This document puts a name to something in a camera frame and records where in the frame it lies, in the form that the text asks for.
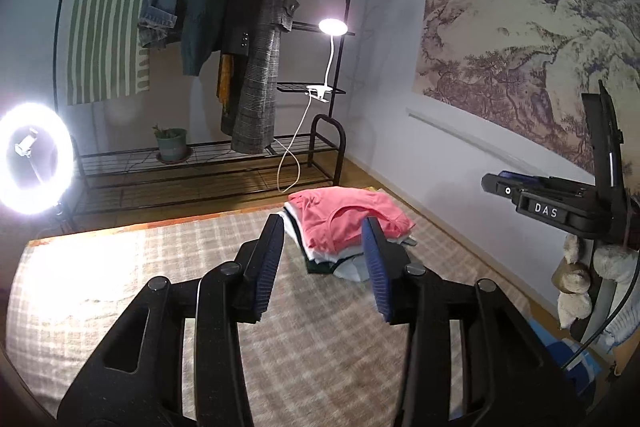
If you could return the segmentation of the right hand in white glove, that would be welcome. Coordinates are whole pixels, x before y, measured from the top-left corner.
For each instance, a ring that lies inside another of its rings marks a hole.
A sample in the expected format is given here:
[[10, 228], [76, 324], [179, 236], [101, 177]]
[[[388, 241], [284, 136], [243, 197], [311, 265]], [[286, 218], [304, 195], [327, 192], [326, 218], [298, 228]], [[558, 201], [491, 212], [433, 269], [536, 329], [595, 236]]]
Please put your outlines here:
[[[563, 245], [564, 258], [552, 277], [553, 285], [560, 291], [556, 306], [561, 329], [569, 329], [575, 321], [588, 319], [593, 314], [588, 291], [593, 286], [594, 277], [582, 262], [583, 250], [584, 242], [568, 234]], [[622, 338], [629, 337], [639, 324], [639, 280], [631, 283], [638, 260], [638, 251], [618, 245], [601, 245], [592, 254], [594, 273], [603, 282], [616, 283], [610, 312], [622, 302], [627, 291], [631, 291], [620, 314], [604, 329], [604, 335], [610, 337], [608, 343], [612, 345], [618, 345]]]

